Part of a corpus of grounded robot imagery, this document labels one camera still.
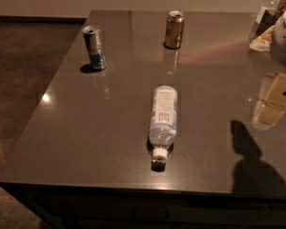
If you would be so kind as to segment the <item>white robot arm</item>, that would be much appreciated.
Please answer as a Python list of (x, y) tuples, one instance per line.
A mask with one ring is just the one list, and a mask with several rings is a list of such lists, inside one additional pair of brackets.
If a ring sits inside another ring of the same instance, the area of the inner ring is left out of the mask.
[(275, 74), (267, 73), (262, 80), (252, 119), (252, 125), (258, 130), (275, 126), (286, 113), (286, 11), (273, 30), (271, 57), (284, 69)]

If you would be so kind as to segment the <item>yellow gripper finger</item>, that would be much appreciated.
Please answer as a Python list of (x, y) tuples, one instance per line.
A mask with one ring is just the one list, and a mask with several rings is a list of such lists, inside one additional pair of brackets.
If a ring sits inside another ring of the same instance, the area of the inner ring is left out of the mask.
[(255, 119), (267, 126), (274, 126), (286, 113), (286, 69), (267, 73), (262, 80)]

